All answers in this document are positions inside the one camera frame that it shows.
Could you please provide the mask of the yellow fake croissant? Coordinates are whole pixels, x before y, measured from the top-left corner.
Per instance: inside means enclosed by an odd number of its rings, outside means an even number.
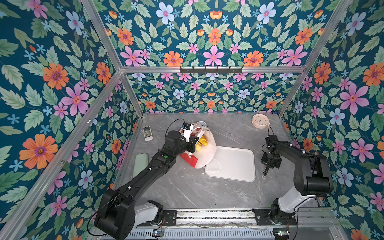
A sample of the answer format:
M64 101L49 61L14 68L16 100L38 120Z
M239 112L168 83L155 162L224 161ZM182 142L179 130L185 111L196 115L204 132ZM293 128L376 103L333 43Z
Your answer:
M203 146L207 146L208 145L208 142L207 142L207 139L205 138L205 136L201 136L200 139L199 139L199 143Z

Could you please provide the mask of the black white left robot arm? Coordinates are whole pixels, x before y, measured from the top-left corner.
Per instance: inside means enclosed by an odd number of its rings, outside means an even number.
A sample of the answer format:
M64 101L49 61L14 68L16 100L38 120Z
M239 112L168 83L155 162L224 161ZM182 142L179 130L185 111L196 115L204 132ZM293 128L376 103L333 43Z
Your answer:
M103 194L95 213L94 226L115 240L124 240L135 226L161 221L160 204L147 201L136 208L136 201L173 167L178 156L185 152L194 153L198 141L199 137L187 140L180 132L170 131L165 137L165 144L153 155L148 166L117 190L108 189Z

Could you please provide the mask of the red white paper bag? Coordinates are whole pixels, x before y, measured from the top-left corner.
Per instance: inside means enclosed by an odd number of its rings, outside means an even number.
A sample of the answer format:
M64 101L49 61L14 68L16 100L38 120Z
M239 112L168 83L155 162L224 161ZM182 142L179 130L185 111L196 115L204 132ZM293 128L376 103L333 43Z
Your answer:
M196 151L192 154L189 152L185 152L181 154L181 158L187 162L190 166L192 166L195 169L204 168L207 164L213 160L216 151L217 151L217 145L215 142L215 139L213 137L213 134L211 130L207 127L202 127L197 125L197 123L192 123L194 125L193 132L191 134L191 137L198 137L200 139L201 136L205 136L207 139L208 145L203 146L200 151Z

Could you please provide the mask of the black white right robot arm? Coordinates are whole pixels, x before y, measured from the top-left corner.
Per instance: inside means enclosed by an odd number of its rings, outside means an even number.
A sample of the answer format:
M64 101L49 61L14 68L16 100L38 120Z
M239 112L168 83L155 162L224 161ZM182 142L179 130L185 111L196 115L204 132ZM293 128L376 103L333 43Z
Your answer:
M271 205L269 219L279 225L294 219L297 210L306 202L330 194L333 190L331 170L328 160L320 155L307 153L288 141L280 141L276 135L266 137L267 152L261 162L265 166L263 178L270 169L278 169L282 158L295 164L294 186Z

